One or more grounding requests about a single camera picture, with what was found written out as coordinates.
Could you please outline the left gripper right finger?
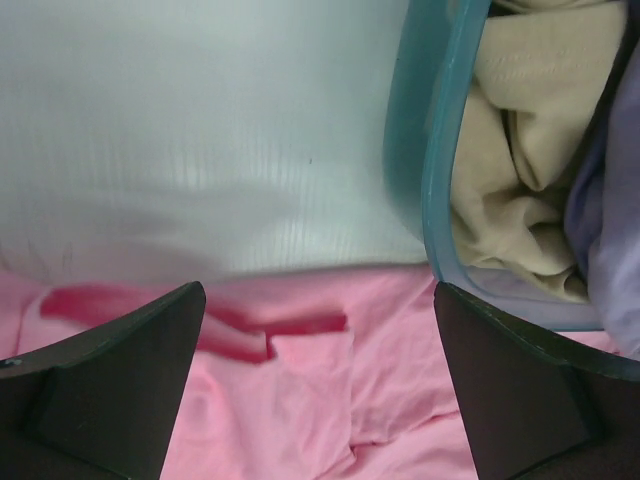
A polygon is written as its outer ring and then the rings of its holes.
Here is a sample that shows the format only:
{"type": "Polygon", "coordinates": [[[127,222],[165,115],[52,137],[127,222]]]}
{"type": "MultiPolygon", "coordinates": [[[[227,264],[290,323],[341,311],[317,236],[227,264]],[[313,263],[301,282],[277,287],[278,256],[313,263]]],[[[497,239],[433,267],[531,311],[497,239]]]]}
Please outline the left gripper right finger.
{"type": "Polygon", "coordinates": [[[448,283],[434,307],[479,478],[638,478],[638,361],[448,283]]]}

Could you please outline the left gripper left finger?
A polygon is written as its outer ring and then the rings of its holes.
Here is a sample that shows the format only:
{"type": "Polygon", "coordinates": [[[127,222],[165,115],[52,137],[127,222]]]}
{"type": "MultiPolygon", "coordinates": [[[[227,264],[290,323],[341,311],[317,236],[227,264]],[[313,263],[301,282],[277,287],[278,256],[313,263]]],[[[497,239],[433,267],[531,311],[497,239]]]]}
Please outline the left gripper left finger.
{"type": "Polygon", "coordinates": [[[4,479],[157,479],[204,316],[199,282],[1,363],[4,479]]]}

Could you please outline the pink t shirt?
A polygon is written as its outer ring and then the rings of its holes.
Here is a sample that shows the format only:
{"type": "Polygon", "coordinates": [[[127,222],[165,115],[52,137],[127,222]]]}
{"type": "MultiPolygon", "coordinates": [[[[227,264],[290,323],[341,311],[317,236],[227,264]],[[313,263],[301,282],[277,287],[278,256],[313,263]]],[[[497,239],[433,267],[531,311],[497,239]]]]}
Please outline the pink t shirt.
{"type": "MultiPolygon", "coordinates": [[[[409,267],[202,285],[157,479],[481,479],[439,334],[438,283],[409,267]]],[[[1,363],[177,288],[3,273],[1,363]]],[[[620,356],[604,333],[559,335],[620,356]]]]}

